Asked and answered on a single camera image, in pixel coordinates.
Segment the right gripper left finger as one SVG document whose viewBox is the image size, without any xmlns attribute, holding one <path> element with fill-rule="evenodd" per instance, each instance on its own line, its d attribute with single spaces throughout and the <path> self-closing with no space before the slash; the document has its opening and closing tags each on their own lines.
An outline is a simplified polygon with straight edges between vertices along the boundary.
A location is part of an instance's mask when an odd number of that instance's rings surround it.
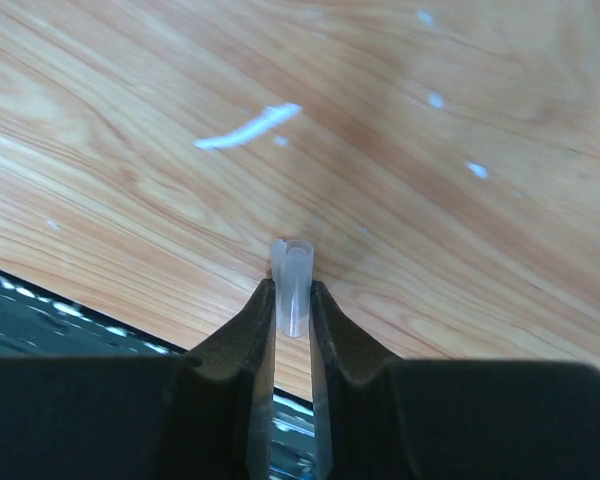
<svg viewBox="0 0 600 480">
<path fill-rule="evenodd" d="M 274 285 L 179 355 L 0 357 L 0 479 L 264 479 Z"/>
</svg>

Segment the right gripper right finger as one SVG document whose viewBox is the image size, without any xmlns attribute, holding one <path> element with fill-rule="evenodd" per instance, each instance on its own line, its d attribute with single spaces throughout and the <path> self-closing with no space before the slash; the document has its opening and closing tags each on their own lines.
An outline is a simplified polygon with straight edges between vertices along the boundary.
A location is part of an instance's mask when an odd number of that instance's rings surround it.
<svg viewBox="0 0 600 480">
<path fill-rule="evenodd" d="M 402 358 L 311 289 L 322 479 L 600 479 L 600 371 Z"/>
</svg>

